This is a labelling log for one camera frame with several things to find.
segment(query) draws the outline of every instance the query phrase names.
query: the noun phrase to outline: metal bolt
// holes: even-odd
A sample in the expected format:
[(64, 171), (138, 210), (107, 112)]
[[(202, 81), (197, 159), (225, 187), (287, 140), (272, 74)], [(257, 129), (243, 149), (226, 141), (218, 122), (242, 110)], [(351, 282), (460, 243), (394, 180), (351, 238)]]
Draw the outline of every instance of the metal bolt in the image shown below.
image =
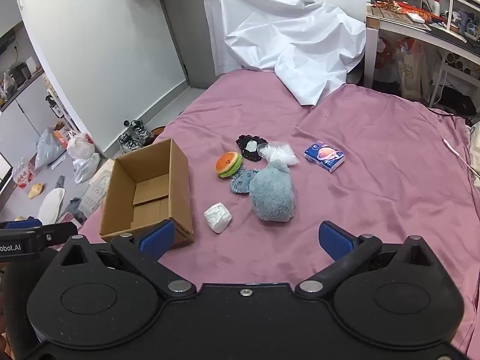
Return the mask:
[(242, 296), (252, 296), (254, 292), (249, 288), (244, 288), (240, 290), (240, 295)]
[(305, 280), (300, 283), (300, 288), (305, 292), (320, 292), (323, 290), (323, 284), (316, 280)]
[(187, 292), (191, 288), (191, 283), (186, 280), (175, 280), (169, 284), (169, 290), (173, 292)]

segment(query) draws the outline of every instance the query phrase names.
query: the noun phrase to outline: open cardboard box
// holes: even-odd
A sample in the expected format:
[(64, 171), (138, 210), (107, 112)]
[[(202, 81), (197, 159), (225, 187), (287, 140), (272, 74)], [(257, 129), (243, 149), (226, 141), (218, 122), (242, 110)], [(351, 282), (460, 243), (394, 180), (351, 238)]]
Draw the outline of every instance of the open cardboard box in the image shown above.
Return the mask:
[(174, 247), (194, 241), (188, 160), (173, 139), (121, 155), (115, 160), (106, 193), (100, 236), (141, 234), (175, 224)]

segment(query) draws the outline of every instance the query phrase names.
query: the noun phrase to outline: white cloth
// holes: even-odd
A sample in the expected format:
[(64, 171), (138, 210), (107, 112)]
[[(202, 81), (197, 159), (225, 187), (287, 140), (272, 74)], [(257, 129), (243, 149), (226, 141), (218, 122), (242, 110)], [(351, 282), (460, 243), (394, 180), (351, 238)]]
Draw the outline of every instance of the white cloth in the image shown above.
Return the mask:
[(275, 71), (301, 105), (347, 80), (363, 57), (365, 24), (313, 0), (205, 0), (217, 75)]
[[(470, 166), (480, 173), (480, 122), (472, 127), (470, 137)], [(473, 174), (473, 185), (480, 188), (480, 179)]]

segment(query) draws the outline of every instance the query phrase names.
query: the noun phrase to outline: blue gripper pad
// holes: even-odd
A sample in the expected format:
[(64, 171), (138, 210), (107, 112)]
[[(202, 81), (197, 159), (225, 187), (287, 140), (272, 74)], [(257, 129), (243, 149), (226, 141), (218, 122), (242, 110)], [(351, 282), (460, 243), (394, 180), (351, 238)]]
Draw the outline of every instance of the blue gripper pad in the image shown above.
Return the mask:
[(159, 259), (175, 240), (175, 224), (169, 221), (140, 241), (138, 249), (154, 259)]
[(25, 221), (12, 221), (9, 222), (5, 229), (15, 230), (15, 229), (30, 229), (32, 227), (42, 226), (42, 223), (38, 219), (30, 219)]
[(318, 240), (323, 250), (335, 261), (350, 253), (354, 247), (350, 239), (325, 222), (322, 222), (318, 230)]

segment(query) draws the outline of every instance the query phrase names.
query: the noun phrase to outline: white slipper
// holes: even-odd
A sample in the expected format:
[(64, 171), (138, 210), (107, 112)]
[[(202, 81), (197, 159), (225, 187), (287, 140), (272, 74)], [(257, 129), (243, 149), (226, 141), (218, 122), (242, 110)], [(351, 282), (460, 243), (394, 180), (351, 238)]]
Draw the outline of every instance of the white slipper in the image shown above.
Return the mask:
[(65, 190), (63, 188), (55, 188), (45, 196), (37, 216), (42, 225), (52, 225), (57, 221), (60, 205), (62, 204), (64, 196)]

